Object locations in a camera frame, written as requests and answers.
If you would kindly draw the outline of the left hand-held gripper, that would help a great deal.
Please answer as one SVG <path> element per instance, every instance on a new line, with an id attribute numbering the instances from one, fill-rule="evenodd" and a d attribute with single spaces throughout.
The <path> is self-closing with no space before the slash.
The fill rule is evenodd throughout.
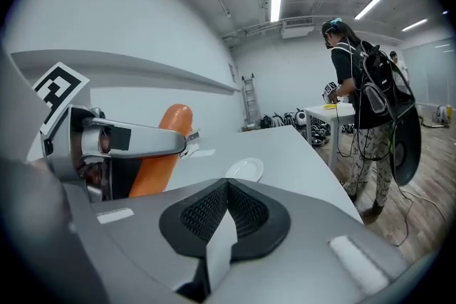
<path id="1" fill-rule="evenodd" d="M 62 62 L 33 85 L 50 107 L 40 128 L 46 166 L 63 183 L 85 191 L 90 201 L 126 199 L 142 161 L 179 154 L 186 148 L 183 134 L 157 127 L 104 119 L 91 106 L 89 79 Z M 92 164 L 83 159 L 112 159 Z"/>

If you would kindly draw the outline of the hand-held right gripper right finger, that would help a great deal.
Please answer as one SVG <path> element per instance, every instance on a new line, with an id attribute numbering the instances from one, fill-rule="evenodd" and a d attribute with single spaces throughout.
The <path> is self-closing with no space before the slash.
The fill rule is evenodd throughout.
<path id="1" fill-rule="evenodd" d="M 212 294 L 213 303 L 359 303 L 367 295 L 329 243 L 346 236 L 389 282 L 409 266 L 399 250 L 338 207 L 313 197 L 260 183 L 248 183 L 283 206 L 291 217 L 286 238 L 268 256 L 234 263 Z"/>

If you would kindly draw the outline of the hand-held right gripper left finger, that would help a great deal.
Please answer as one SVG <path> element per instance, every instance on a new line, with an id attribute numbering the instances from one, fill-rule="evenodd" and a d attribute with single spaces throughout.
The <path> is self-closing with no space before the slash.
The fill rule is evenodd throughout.
<path id="1" fill-rule="evenodd" d="M 162 194 L 90 203 L 83 188 L 64 189 L 77 234 L 109 303 L 228 303 L 229 286 L 209 285 L 206 241 L 182 212 L 227 194 L 211 179 Z"/>

